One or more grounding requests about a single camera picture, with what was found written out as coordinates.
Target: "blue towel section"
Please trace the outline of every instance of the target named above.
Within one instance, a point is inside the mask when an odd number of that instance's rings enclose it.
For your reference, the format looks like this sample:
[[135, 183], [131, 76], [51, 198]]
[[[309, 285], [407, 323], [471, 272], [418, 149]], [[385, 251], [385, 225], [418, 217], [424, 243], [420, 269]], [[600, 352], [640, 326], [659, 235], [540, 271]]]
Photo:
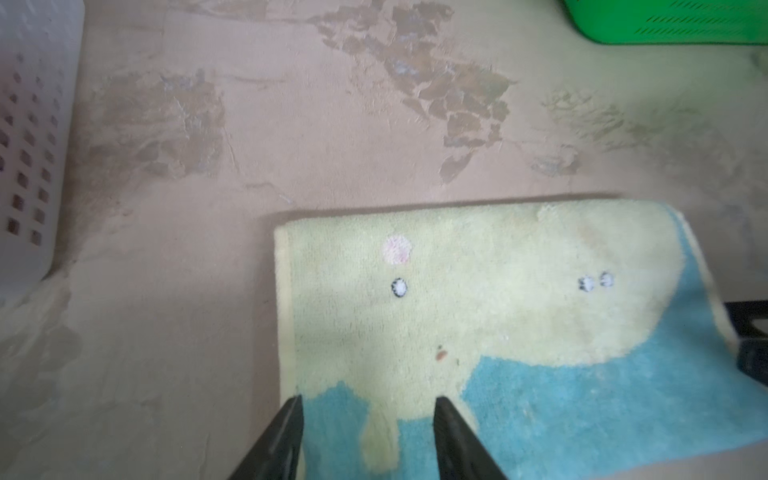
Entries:
[[[483, 358], [475, 368], [462, 397], [511, 480], [593, 478], [768, 438], [768, 392], [736, 369], [674, 220], [685, 265], [645, 343], [595, 366]], [[368, 472], [359, 450], [367, 414], [366, 402], [342, 382], [305, 401], [308, 480], [438, 478], [431, 418], [400, 421], [399, 467]]]

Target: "white basket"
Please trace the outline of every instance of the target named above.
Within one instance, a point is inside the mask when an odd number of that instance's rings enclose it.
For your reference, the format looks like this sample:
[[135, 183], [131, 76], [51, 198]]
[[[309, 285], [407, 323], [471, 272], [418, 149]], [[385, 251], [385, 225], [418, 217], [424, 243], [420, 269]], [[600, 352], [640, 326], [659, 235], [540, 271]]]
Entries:
[[51, 268], [82, 0], [0, 2], [0, 298]]

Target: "square hole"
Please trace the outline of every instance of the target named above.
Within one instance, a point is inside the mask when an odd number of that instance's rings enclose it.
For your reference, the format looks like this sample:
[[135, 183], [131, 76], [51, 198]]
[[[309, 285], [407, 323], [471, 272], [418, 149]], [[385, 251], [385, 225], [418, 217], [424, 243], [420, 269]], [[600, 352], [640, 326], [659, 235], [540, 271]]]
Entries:
[[18, 172], [16, 174], [16, 183], [19, 184], [20, 187], [26, 188], [29, 186], [29, 179], [22, 172]]
[[32, 216], [37, 223], [45, 223], [45, 212], [39, 208], [35, 208], [35, 214]]
[[35, 136], [29, 130], [24, 130], [24, 141], [33, 147], [35, 146]]
[[13, 201], [11, 202], [11, 206], [14, 207], [18, 211], [24, 210], [24, 199], [21, 198], [18, 195], [13, 196]]
[[18, 235], [18, 232], [21, 231], [22, 226], [19, 224], [18, 220], [9, 218], [8, 223], [5, 225], [5, 231], [8, 231], [10, 233], [13, 233], [14, 235]]
[[19, 152], [18, 159], [21, 160], [22, 163], [27, 167], [32, 166], [32, 156], [28, 154], [26, 150], [22, 150], [21, 152]]

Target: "basket hole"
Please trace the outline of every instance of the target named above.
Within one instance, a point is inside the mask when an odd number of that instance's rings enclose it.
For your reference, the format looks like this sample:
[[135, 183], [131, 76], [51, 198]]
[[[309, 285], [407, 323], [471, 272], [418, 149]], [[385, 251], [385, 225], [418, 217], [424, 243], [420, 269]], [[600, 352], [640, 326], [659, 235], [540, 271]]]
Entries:
[[11, 206], [14, 207], [18, 211], [24, 210], [24, 199], [21, 198], [18, 195], [13, 196], [13, 200], [11, 201]]
[[39, 208], [35, 208], [35, 214], [32, 215], [32, 218], [41, 225], [45, 224], [45, 212]]
[[18, 232], [22, 229], [21, 224], [15, 218], [8, 218], [8, 223], [5, 225], [5, 231], [18, 235]]
[[28, 154], [26, 150], [22, 150], [21, 152], [19, 152], [18, 158], [27, 167], [31, 167], [32, 166], [32, 156], [30, 154]]
[[35, 146], [35, 136], [29, 130], [24, 130], [24, 141], [33, 147]]
[[38, 232], [37, 230], [33, 230], [32, 233], [29, 235], [29, 241], [39, 247], [40, 243], [43, 243], [42, 233]]
[[24, 175], [22, 172], [18, 172], [16, 174], [16, 183], [21, 188], [26, 188], [29, 185], [29, 178], [27, 178], [27, 176]]

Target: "beige surface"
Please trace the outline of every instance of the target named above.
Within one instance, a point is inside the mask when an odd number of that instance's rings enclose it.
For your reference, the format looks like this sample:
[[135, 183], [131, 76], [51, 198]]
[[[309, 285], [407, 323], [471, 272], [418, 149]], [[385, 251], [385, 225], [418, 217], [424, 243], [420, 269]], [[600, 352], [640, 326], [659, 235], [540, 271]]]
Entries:
[[[226, 476], [277, 408], [291, 219], [663, 200], [726, 300], [768, 297], [768, 52], [596, 45], [556, 0], [446, 4], [87, 2], [58, 257], [0, 311], [4, 477]], [[763, 478], [766, 448], [623, 478]]]

